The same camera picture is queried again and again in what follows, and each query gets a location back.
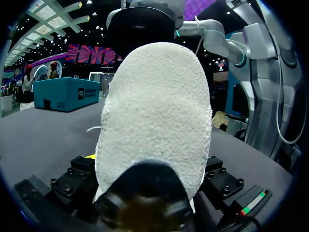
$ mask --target white cable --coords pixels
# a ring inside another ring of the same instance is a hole
[[[86,132],[92,131],[93,129],[101,129],[101,127],[92,127],[92,128],[89,128],[88,130],[86,130]]]
[[[304,128],[305,128],[305,124],[306,124],[306,119],[307,119],[307,95],[306,95],[306,100],[305,100],[305,103],[306,103],[306,112],[305,112],[305,120],[304,120],[304,124],[303,124],[303,128],[301,129],[301,132],[299,134],[299,136],[293,140],[293,141],[287,141],[283,135],[281,134],[281,131],[280,131],[280,128],[279,128],[279,101],[280,101],[280,95],[281,95],[281,86],[282,86],[282,70],[281,70],[281,62],[280,62],[280,59],[279,59],[279,73],[280,73],[280,76],[279,76],[279,79],[280,79],[280,84],[279,84],[279,95],[278,95],[278,102],[277,102],[277,115],[276,115],[276,122],[277,122],[277,130],[278,130],[278,134],[280,136],[280,138],[282,139],[282,141],[284,141],[286,144],[295,144],[299,138],[301,137],[303,131],[304,131]]]
[[[197,53],[198,53],[198,51],[199,51],[199,48],[201,47],[202,41],[203,41],[203,37],[201,38],[201,40],[200,40],[199,43],[198,43],[197,51],[195,52],[195,55],[197,55]]]
[[[120,0],[121,10],[126,8],[126,0]]]

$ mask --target gray tabletop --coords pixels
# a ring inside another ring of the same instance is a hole
[[[60,177],[78,155],[95,153],[104,102],[62,113],[27,109],[0,120],[0,167],[10,187],[32,175],[49,185]],[[286,195],[292,176],[281,166],[233,136],[214,128],[210,155],[224,161],[228,172],[245,179],[244,189],[260,185],[273,196],[257,215],[264,224]],[[218,221],[221,214],[211,210]]]

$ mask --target teal display counter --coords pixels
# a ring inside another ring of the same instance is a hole
[[[70,77],[34,83],[35,108],[70,112],[98,102],[100,82]]]

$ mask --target white fuzzy object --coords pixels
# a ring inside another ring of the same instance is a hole
[[[174,169],[192,200],[204,178],[211,114],[206,76],[193,52],[172,43],[131,52],[102,111],[96,199],[131,165],[161,160]]]

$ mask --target screw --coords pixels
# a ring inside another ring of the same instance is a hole
[[[85,176],[86,173],[85,173],[84,171],[80,171],[80,172],[79,172],[79,175],[80,175],[80,176]]]
[[[221,169],[220,169],[220,173],[222,173],[222,174],[223,174],[223,173],[226,173],[226,168],[221,168]]]
[[[240,184],[240,185],[242,185],[243,183],[245,183],[245,180],[242,179],[242,178],[239,178],[239,179],[237,180],[237,183]]]
[[[70,193],[70,192],[72,192],[72,188],[71,188],[69,185],[66,185],[66,186],[64,187],[64,191],[65,191],[66,193]]]
[[[207,173],[207,177],[208,177],[208,178],[214,177],[214,172],[213,172],[213,171],[208,172],[208,173]]]
[[[29,196],[28,196],[27,194],[24,194],[24,195],[23,195],[23,198],[24,198],[25,201],[28,201],[28,200],[29,200]]]
[[[52,185],[56,185],[56,184],[58,184],[58,181],[57,181],[57,179],[53,178],[53,179],[50,180],[50,183]]]
[[[223,188],[223,193],[229,193],[230,192],[230,187],[229,186],[225,186]]]
[[[73,172],[74,172],[74,169],[68,168],[68,173],[69,173],[69,174],[73,174]]]

